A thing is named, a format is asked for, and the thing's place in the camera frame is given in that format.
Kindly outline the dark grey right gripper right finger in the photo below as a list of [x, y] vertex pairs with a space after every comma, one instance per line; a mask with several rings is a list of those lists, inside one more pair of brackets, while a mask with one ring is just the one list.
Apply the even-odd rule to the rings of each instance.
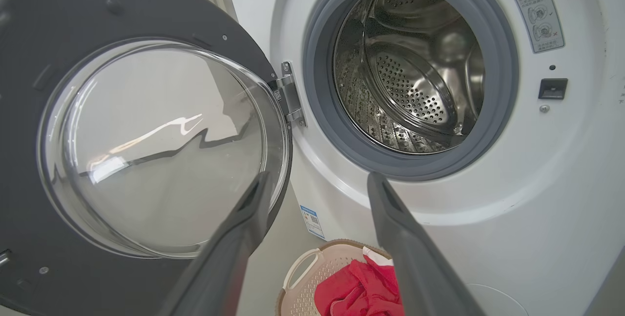
[[378, 245], [394, 260], [407, 316], [482, 316], [482, 308], [386, 177], [369, 173]]

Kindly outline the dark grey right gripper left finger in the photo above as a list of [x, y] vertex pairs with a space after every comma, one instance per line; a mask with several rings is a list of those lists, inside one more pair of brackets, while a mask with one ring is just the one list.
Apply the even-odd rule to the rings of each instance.
[[268, 231], [270, 173], [256, 175], [159, 310], [161, 316], [234, 316], [248, 259]]

